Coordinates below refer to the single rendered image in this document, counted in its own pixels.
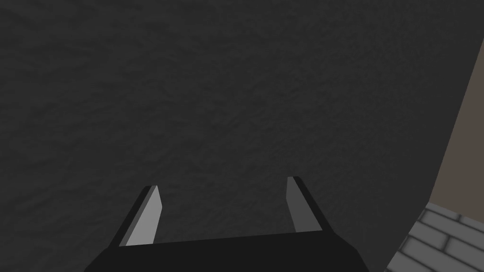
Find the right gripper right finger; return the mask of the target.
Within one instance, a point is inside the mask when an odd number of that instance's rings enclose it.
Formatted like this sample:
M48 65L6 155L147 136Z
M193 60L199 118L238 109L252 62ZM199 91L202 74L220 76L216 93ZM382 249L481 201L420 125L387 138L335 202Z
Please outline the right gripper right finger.
M316 200L299 176L287 178L286 203L296 232L333 232Z

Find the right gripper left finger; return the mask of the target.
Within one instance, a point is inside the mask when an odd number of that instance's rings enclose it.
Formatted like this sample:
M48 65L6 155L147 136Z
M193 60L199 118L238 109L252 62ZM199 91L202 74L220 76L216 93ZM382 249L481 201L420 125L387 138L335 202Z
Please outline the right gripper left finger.
M145 186L110 241L109 247L153 244L162 209L158 186Z

